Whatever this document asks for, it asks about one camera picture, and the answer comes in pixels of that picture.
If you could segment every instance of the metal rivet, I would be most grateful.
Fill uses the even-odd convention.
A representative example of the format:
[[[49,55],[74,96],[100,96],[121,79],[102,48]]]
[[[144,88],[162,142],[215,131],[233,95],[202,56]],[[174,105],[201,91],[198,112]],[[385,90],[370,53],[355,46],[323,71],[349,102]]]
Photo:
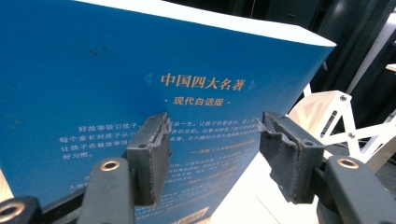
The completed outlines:
[[[337,162],[341,166],[344,166],[344,167],[346,167],[348,169],[358,169],[359,168],[359,165],[355,161],[352,161],[352,160],[349,160],[349,159],[344,159],[344,158],[343,159],[338,159]]]
[[[100,169],[103,171],[112,171],[119,168],[119,166],[119,161],[106,161],[101,165]]]
[[[0,208],[0,222],[7,222],[23,212],[24,203],[8,203]]]

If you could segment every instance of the blue gradient cover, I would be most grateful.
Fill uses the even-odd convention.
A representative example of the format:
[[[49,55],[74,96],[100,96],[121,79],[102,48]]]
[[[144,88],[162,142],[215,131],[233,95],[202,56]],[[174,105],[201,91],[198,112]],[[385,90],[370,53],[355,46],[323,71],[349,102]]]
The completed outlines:
[[[255,119],[287,113],[332,50],[79,2],[0,5],[0,165],[12,192],[46,205],[83,188],[95,163],[166,111],[163,202],[137,207],[138,223],[213,214],[258,152]]]

